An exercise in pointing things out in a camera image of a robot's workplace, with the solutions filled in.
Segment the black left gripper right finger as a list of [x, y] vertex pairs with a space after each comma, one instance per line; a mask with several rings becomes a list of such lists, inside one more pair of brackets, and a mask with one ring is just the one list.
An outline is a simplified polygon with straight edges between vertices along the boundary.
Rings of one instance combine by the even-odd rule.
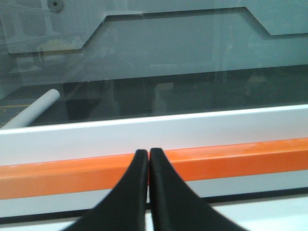
[[182, 180], [161, 148], [150, 150], [150, 202], [156, 231], [242, 231]]

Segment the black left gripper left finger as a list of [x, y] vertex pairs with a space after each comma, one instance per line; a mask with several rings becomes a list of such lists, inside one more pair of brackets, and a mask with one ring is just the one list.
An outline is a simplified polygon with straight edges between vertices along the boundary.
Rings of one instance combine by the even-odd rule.
[[66, 231], [144, 231], [148, 153], [137, 150], [125, 174], [93, 209]]

